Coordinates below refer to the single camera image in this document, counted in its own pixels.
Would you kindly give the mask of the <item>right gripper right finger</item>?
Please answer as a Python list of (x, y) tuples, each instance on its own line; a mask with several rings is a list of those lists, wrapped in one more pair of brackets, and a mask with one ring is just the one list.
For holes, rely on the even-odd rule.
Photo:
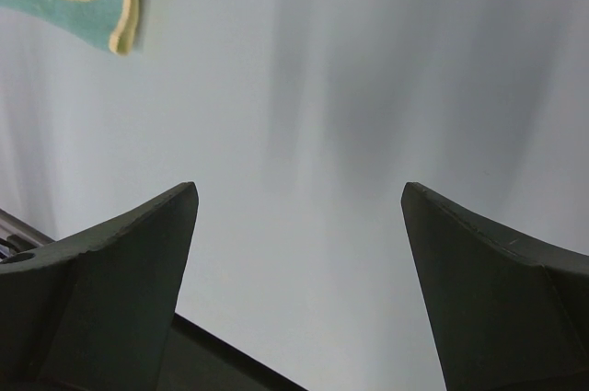
[(410, 182), (401, 207), (449, 390), (584, 390), (588, 258)]

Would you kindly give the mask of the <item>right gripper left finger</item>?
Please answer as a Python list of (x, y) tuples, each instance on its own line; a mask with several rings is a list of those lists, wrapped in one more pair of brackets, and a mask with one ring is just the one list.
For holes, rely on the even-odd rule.
[(1, 264), (5, 390), (153, 390), (199, 205), (191, 182)]

